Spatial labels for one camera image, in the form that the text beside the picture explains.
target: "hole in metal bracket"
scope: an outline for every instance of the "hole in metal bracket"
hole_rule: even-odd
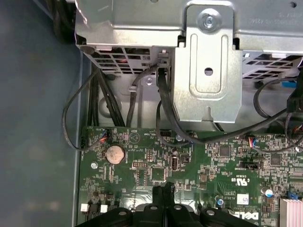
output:
[[[207,76],[211,76],[211,75],[214,73],[214,71],[213,71],[212,68],[206,68],[206,69],[204,70],[204,73],[205,73],[205,75],[207,75]]]
[[[296,8],[297,7],[297,3],[295,3],[294,1],[290,2],[290,7],[291,8]]]

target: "label sticker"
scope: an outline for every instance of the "label sticker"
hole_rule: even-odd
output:
[[[249,194],[237,194],[237,204],[238,205],[248,205],[250,195]]]

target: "capacitor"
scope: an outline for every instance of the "capacitor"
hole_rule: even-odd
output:
[[[263,195],[265,195],[266,197],[269,197],[269,198],[274,195],[274,192],[270,188],[268,188],[266,186],[263,187],[263,188],[261,188],[261,193]]]
[[[219,195],[217,195],[214,199],[219,206],[222,206],[224,204],[224,200]]]
[[[122,147],[118,145],[110,146],[106,153],[105,157],[110,164],[117,165],[122,162],[125,157],[125,151]]]

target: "heatsink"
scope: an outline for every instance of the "heatsink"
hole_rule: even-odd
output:
[[[303,201],[280,199],[280,226],[303,227]]]

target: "motherboard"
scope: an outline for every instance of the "motherboard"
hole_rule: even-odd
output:
[[[285,148],[285,137],[254,134],[181,148],[160,143],[155,130],[86,127],[82,146],[107,139],[80,160],[78,224],[117,207],[130,210],[152,202],[152,188],[175,184],[175,203],[199,213],[205,207],[232,210],[256,226],[279,226],[281,199],[303,197],[303,153],[254,151],[248,137],[262,150]],[[197,138],[223,132],[190,132]],[[161,131],[169,142],[182,140]]]

